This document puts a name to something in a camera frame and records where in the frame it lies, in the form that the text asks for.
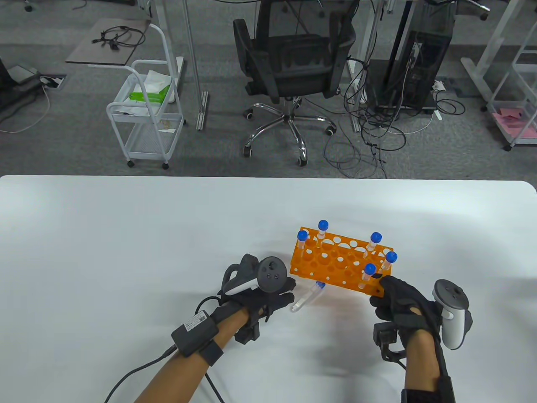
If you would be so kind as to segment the person's right hand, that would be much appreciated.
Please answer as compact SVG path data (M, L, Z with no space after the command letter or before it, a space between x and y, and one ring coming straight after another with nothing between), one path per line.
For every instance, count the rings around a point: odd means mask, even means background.
M424 330L440 340L441 310L435 301L430 301L414 286L393 276L380 280L383 297L370 297L377 317L396 324L404 345L411 336Z

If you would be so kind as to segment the person's left hand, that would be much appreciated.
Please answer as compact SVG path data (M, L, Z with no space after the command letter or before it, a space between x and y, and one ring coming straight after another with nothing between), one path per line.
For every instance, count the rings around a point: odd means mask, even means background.
M297 286L297 282L292 277L287 277L284 286L274 292L265 292L261 288L247 288L240 293L228 295L222 290L218 295L221 296L223 302L232 301L238 304L241 308L247 310L249 321L247 327L253 327L259 322L259 319L265 318L268 321L269 317L278 309L282 309L294 302L293 290Z

